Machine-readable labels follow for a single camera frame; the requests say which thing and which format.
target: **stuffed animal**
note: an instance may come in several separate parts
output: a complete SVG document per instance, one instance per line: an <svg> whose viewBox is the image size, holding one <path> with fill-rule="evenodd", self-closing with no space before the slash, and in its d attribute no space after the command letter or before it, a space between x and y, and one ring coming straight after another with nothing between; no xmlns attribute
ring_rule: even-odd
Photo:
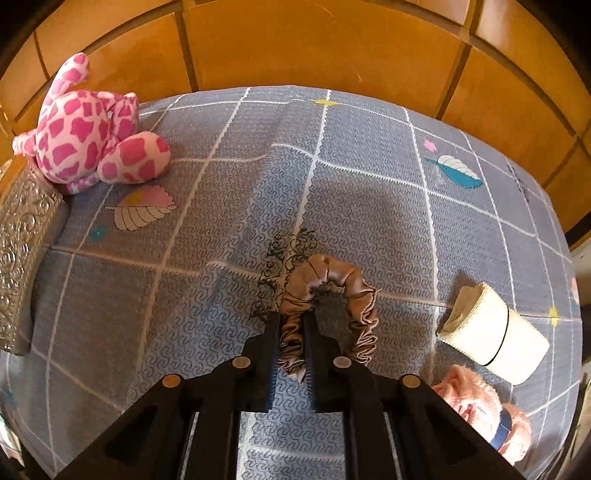
<svg viewBox="0 0 591 480"><path fill-rule="evenodd" d="M37 128L14 138L14 153L33 158L66 194L82 192L99 180L143 183L163 175L170 149L153 132L135 133L136 94L68 92L87 78L83 53L61 66L43 100Z"/></svg>

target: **decorative basket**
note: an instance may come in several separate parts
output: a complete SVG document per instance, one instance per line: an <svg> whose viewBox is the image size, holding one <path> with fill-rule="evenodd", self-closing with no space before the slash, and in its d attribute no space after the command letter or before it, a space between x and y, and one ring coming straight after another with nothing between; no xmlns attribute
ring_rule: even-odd
<svg viewBox="0 0 591 480"><path fill-rule="evenodd" d="M31 291L43 255L69 209L37 166L15 157L0 167L0 349L25 355L31 347Z"/></svg>

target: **stuffed animal's tail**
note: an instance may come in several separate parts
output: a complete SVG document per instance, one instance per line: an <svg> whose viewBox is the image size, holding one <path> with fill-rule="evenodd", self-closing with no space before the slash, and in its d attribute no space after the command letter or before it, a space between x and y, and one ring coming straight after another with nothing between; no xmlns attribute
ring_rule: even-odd
<svg viewBox="0 0 591 480"><path fill-rule="evenodd" d="M41 118L56 98L66 93L74 85L85 82L87 79L88 57L84 53L77 53L67 59L57 71L56 77L53 79L51 87L49 87L49 91L43 100L39 120L41 121Z"/></svg>
<svg viewBox="0 0 591 480"><path fill-rule="evenodd" d="M12 140L12 149L15 155L27 155L29 157L35 157L37 155L37 142L35 135L37 129L29 130L23 134L17 135Z"/></svg>

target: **gray fabric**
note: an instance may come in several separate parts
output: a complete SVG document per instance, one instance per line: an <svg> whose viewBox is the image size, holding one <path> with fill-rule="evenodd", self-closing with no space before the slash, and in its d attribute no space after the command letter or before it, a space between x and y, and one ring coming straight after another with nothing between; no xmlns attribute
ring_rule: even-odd
<svg viewBox="0 0 591 480"><path fill-rule="evenodd" d="M314 101L327 96L337 104ZM141 128L171 146L171 171L154 183L177 209L123 232L110 207L137 187L99 184L70 198L35 283L33 350L1 357L2 411L49 474L163 375L204 374L240 353L263 330L257 313L277 308L286 274L315 252L381 288L371 370L429 382L453 363L477 370L530 416L519 471L535 478L548 465L573 417L581 320L556 214L523 169L400 106L303 87L158 100L142 106ZM459 186L425 160L444 154L484 184ZM459 288L480 281L550 342L522 385L434 342ZM346 340L338 292L320 292L317 316ZM282 374L277 389L269 415L242 418L239 477L344 478L340 417L313 414L304 387Z"/></svg>

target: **blue band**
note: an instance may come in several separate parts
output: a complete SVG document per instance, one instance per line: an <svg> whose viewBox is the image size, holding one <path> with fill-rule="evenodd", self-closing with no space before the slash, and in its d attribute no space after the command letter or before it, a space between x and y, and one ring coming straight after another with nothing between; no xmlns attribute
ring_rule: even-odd
<svg viewBox="0 0 591 480"><path fill-rule="evenodd" d="M512 426L513 423L511 421L511 415L509 415L509 412L503 408L501 410L501 421L499 422L499 426L496 429L495 437L491 440L491 446L497 452L501 449L503 443L505 443Z"/></svg>

